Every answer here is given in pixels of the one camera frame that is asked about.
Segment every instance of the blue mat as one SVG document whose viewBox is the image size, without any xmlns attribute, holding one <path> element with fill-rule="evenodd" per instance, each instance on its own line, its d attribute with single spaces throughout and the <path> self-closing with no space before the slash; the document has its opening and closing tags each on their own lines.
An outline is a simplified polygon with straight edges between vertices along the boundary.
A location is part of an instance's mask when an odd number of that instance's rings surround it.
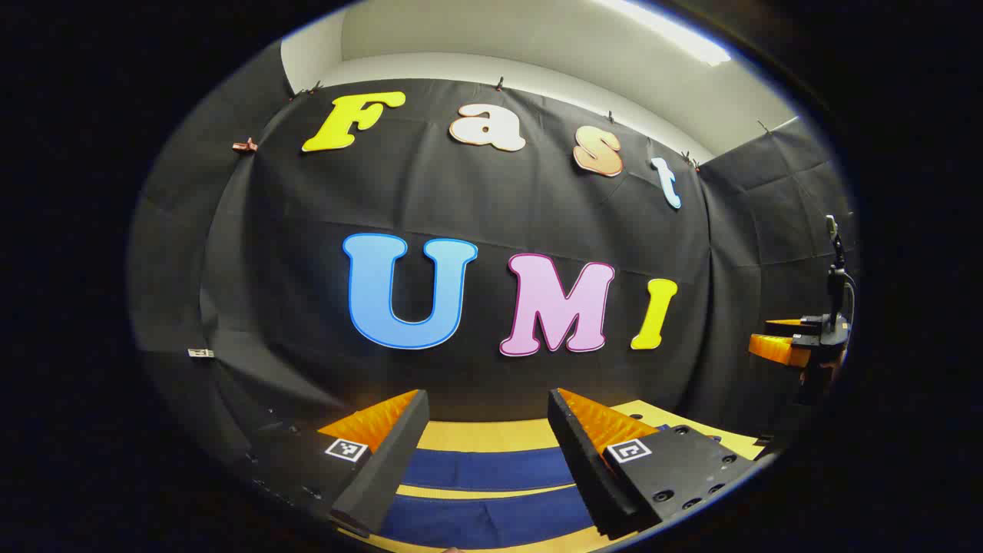
<svg viewBox="0 0 983 553">
<path fill-rule="evenodd" d="M 397 495 L 379 534 L 406 543 L 467 551 L 535 543 L 592 525 L 580 493 L 570 487 L 502 499 Z"/>
<path fill-rule="evenodd" d="M 573 483 L 559 448 L 503 453 L 417 450 L 403 483 L 422 488 L 513 491 Z"/>
</svg>

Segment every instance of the ceiling light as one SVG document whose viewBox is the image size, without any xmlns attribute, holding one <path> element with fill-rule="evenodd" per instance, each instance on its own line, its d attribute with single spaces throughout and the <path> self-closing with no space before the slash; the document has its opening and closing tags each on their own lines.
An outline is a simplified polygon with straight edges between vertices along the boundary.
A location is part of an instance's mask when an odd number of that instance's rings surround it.
<svg viewBox="0 0 983 553">
<path fill-rule="evenodd" d="M 727 52 L 711 40 L 647 8 L 624 0 L 594 0 L 594 2 L 641 23 L 711 67 L 730 59 Z"/>
</svg>

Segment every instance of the ceiling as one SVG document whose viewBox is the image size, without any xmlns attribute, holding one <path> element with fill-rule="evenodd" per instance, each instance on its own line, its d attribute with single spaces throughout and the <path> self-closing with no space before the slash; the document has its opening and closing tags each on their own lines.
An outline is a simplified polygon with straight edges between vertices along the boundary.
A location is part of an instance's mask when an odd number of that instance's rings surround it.
<svg viewBox="0 0 983 553">
<path fill-rule="evenodd" d="M 718 155 L 795 116 L 735 59 L 716 67 L 595 0 L 367 0 L 349 8 L 341 59 L 408 52 L 505 58 L 638 103 Z"/>
</svg>

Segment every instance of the letter m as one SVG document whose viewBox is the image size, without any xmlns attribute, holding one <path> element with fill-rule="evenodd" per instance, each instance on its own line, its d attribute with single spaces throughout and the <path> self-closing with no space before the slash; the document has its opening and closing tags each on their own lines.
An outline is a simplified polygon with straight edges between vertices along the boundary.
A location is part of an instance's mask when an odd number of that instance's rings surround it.
<svg viewBox="0 0 983 553">
<path fill-rule="evenodd" d="M 577 330 L 567 341 L 567 349 L 593 351 L 605 344 L 602 329 L 614 268 L 588 263 L 569 294 L 563 293 L 556 267 L 546 256 L 518 254 L 508 260 L 508 268 L 518 277 L 519 290 L 512 334 L 498 346 L 502 354 L 517 357 L 539 351 L 540 343 L 534 337 L 537 320 L 550 351 L 559 349 L 574 322 Z"/>
</svg>

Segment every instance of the blue letter u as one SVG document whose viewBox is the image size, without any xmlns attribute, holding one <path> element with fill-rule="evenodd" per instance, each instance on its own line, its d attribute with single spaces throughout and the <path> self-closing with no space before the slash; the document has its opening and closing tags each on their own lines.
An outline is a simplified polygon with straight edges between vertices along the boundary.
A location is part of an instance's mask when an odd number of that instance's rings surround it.
<svg viewBox="0 0 983 553">
<path fill-rule="evenodd" d="M 434 310 L 418 323 L 392 313 L 392 274 L 406 254 L 406 241 L 388 234 L 352 234 L 342 244 L 352 260 L 348 275 L 348 311 L 362 336 L 400 349 L 423 349 L 444 342 L 461 322 L 464 269 L 478 257 L 478 247 L 452 238 L 424 244 L 434 260 Z"/>
</svg>

